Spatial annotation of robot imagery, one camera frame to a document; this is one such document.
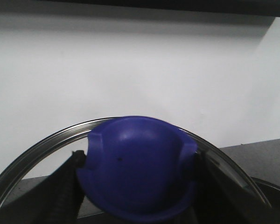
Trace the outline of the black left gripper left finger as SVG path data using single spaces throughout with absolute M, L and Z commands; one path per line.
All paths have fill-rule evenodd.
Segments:
M 72 153 L 54 173 L 33 189 L 0 208 L 0 224 L 74 224 L 84 199 L 76 169 L 85 154 Z

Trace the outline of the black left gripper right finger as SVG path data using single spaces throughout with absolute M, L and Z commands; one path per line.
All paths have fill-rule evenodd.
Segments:
M 197 152 L 193 163 L 200 224 L 280 224 L 280 210 L 231 158 Z

